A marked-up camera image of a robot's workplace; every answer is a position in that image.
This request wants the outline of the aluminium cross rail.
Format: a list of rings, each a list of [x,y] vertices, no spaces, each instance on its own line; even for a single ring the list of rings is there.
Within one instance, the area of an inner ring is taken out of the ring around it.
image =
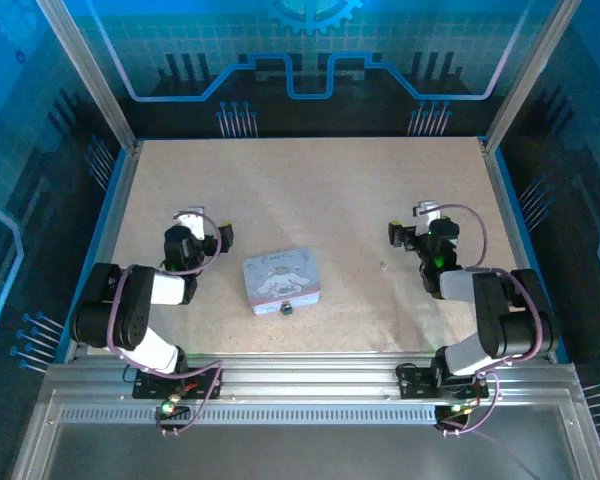
[[[221,403],[396,403],[395,369],[403,363],[427,367],[431,356],[415,353],[226,354]],[[87,355],[51,366],[40,395],[64,403],[131,399],[123,365],[111,355]],[[545,404],[584,398],[574,366],[543,360],[498,369],[503,400],[509,405]]]

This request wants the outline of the aluminium side rail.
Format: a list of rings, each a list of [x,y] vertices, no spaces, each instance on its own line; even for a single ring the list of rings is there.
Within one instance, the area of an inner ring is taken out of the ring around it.
[[[66,363],[73,358],[75,342],[70,336],[71,318],[93,265],[98,262],[108,263],[113,257],[142,146],[143,142],[138,141],[132,152],[122,150],[116,161],[56,350],[56,364]]]
[[[555,313],[504,157],[499,148],[492,153],[488,151],[484,136],[479,136],[478,142],[515,263],[519,268],[531,268],[538,274],[550,311]]]

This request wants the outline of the aluminium frame post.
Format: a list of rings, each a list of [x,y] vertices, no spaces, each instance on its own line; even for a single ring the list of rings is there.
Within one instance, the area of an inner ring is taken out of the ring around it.
[[[500,106],[483,142],[492,155],[500,146],[524,102],[569,26],[581,0],[556,0],[556,4],[529,50],[516,80]]]
[[[36,3],[121,147],[133,153],[136,137],[64,1]]]

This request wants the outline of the circuit board with green light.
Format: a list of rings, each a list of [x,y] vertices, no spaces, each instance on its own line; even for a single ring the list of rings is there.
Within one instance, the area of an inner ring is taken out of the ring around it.
[[[469,424],[473,408],[467,405],[437,405],[435,407],[436,427],[438,429],[463,429]]]
[[[166,421],[183,420],[189,413],[190,408],[181,404],[182,397],[172,394],[156,410],[156,423],[161,425]]]

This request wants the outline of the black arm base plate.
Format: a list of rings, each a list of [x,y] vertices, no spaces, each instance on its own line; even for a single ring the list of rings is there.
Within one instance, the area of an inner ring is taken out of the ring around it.
[[[222,375],[213,381],[217,373],[212,368],[204,373],[185,379],[165,379],[138,371],[133,385],[134,399],[167,399],[176,394],[185,400],[202,400],[208,391],[210,399],[217,399],[221,393]]]
[[[453,376],[436,366],[418,367],[413,363],[403,363],[395,368],[395,376],[402,400],[482,400],[489,397],[484,380],[471,375]]]

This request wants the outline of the grey metal tray panel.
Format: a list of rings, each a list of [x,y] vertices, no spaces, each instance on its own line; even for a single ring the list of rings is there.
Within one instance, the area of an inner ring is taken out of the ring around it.
[[[504,449],[431,427],[146,426],[61,429],[44,480],[579,480],[543,436]]]

